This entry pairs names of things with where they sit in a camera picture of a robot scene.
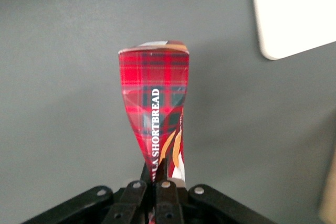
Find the white board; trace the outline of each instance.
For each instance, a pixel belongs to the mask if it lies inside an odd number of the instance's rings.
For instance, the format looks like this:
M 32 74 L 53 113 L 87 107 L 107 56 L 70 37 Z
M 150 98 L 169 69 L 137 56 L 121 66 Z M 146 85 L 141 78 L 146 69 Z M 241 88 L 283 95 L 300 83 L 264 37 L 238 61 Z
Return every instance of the white board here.
M 336 41 L 336 0 L 254 0 L 262 54 L 278 60 Z

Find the screw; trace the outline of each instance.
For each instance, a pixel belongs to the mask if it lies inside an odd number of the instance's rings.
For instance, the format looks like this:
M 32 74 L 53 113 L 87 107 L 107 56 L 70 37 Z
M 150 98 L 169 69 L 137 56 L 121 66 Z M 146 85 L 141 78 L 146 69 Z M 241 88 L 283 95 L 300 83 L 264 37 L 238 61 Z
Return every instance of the screw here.
M 170 187 L 170 182 L 169 181 L 164 181 L 164 182 L 162 182 L 161 186 L 163 188 L 168 188 L 168 187 Z
M 141 186 L 140 182 L 135 182 L 133 184 L 133 188 L 135 188 L 135 189 L 140 188 L 140 186 Z
M 202 187 L 196 187 L 196 188 L 194 189 L 194 192 L 195 192 L 196 194 L 203 194 L 203 193 L 204 193 L 204 189 L 203 189 Z
M 100 191 L 97 192 L 97 196 L 103 196 L 104 194 L 106 194 L 106 190 L 101 189 Z

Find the gray surface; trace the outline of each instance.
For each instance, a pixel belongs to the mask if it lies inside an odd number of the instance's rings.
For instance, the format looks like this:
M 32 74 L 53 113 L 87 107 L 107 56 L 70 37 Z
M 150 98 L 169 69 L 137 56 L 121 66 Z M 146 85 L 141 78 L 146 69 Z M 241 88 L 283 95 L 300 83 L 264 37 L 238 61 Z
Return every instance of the gray surface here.
M 139 176 L 117 52 L 161 39 L 191 54 L 188 186 L 278 223 L 321 223 L 336 44 L 266 60 L 252 0 L 0 0 L 0 223 Z

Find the plaid box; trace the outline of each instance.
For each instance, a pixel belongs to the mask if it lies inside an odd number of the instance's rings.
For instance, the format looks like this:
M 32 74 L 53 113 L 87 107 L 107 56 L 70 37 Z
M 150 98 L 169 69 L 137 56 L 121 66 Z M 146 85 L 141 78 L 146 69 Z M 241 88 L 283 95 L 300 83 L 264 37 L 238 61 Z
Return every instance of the plaid box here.
M 184 180 L 182 124 L 189 64 L 185 45 L 178 41 L 142 44 L 120 51 L 119 63 L 126 113 L 152 180 L 162 157 L 168 161 L 168 176 Z

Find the tartan pattern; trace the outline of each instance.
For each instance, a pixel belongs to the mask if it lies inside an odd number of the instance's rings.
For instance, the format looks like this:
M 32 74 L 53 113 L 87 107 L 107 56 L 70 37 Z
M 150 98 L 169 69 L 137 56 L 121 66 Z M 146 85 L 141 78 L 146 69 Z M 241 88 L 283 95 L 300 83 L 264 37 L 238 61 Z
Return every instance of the tartan pattern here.
M 180 131 L 180 116 L 188 84 L 187 52 L 156 49 L 121 51 L 120 78 L 125 109 L 135 137 L 152 172 L 152 90 L 160 91 L 160 154 L 168 136 Z M 183 139 L 180 152 L 183 157 Z M 166 152 L 168 175 L 174 170 L 172 145 Z

